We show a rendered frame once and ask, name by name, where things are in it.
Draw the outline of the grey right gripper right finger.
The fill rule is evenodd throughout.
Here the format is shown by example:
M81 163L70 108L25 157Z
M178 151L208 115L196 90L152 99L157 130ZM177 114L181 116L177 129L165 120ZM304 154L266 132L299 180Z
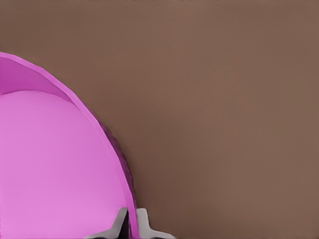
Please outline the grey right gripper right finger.
M141 239L176 239L171 234L153 230L150 227L148 213L145 208L138 208L136 216Z

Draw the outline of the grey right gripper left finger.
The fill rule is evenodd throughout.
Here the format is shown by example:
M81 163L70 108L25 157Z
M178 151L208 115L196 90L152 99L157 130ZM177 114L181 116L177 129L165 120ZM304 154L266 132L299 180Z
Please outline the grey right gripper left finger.
M128 239L128 209L120 208L108 230L90 235L87 239Z

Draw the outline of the pink plate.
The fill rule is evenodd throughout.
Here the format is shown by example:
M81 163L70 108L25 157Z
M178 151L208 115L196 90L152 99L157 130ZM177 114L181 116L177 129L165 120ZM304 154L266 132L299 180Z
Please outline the pink plate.
M124 161L63 83L0 53L0 239L84 239L136 205Z

